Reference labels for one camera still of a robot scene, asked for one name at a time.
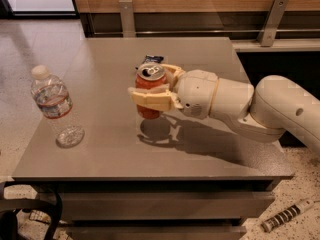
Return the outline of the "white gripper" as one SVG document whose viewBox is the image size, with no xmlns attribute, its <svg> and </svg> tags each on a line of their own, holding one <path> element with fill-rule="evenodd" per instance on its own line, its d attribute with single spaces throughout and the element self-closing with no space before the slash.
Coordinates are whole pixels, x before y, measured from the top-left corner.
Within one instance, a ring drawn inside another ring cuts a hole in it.
<svg viewBox="0 0 320 240">
<path fill-rule="evenodd" d="M 185 73 L 181 67 L 171 64 L 162 64 L 162 67 L 170 87 L 176 85 L 176 93 L 169 89 L 168 84 L 151 89 L 129 87 L 128 93 L 132 101 L 136 105 L 156 111 L 180 109 L 187 117 L 206 118 L 209 115 L 218 76 L 199 69 Z"/>
</svg>

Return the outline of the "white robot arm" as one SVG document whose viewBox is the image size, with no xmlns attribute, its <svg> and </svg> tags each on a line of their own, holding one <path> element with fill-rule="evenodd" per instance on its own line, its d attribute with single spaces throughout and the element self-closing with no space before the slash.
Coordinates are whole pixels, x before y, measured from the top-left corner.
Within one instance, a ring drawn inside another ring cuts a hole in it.
<svg viewBox="0 0 320 240">
<path fill-rule="evenodd" d="M 157 63 L 141 65 L 136 77 L 157 84 L 128 89 L 140 107 L 159 112 L 177 109 L 198 119 L 210 117 L 260 142 L 274 142 L 288 131 L 314 153 L 320 152 L 320 101 L 285 77 L 267 76 L 252 86 L 213 72 Z"/>
</svg>

